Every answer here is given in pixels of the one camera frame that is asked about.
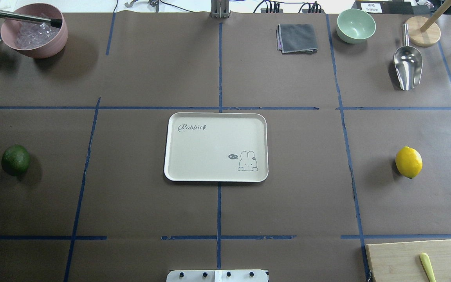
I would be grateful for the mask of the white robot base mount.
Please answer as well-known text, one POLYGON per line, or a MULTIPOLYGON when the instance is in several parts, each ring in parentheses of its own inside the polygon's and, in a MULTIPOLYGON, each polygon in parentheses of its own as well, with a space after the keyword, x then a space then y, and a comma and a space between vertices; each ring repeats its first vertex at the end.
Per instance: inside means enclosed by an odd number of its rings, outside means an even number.
POLYGON ((167 282, 268 282, 269 272, 262 269, 174 270, 167 282))

